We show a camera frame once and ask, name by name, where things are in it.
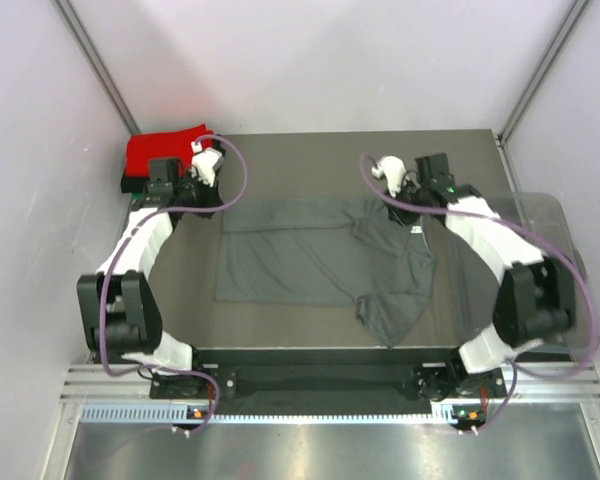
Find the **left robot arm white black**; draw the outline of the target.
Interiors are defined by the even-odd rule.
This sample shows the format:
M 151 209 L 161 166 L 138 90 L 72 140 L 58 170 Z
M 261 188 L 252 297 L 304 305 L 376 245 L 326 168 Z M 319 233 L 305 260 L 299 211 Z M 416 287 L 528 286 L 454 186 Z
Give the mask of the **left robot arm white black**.
M 85 341 L 112 377 L 136 372 L 185 396 L 212 396 L 217 385 L 196 348 L 165 330 L 149 277 L 182 217 L 210 217 L 223 203 L 216 187 L 175 157 L 150 159 L 148 173 L 114 250 L 77 281 Z

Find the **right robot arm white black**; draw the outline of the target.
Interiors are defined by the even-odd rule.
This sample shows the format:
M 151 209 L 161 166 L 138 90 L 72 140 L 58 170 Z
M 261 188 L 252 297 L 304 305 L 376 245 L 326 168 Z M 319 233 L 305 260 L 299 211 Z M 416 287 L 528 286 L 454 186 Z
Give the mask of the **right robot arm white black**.
M 384 156 L 372 174 L 386 183 L 391 221 L 410 225 L 422 214 L 461 239 L 498 282 L 491 321 L 453 349 L 441 370 L 418 370 L 421 394 L 440 401 L 472 394 L 484 377 L 519 354 L 576 326 L 575 281 L 554 255 L 529 243 L 504 222 L 472 185 L 456 183 L 446 154 L 419 157 L 411 179 L 404 162 Z

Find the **grey t shirt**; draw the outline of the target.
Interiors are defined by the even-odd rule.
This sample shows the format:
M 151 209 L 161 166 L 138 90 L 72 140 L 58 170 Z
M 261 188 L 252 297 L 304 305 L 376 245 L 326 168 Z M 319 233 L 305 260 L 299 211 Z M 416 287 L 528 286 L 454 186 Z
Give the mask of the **grey t shirt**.
M 219 301 L 354 309 L 395 347 L 430 304 L 436 259 L 419 224 L 377 198 L 244 200 L 223 214 Z

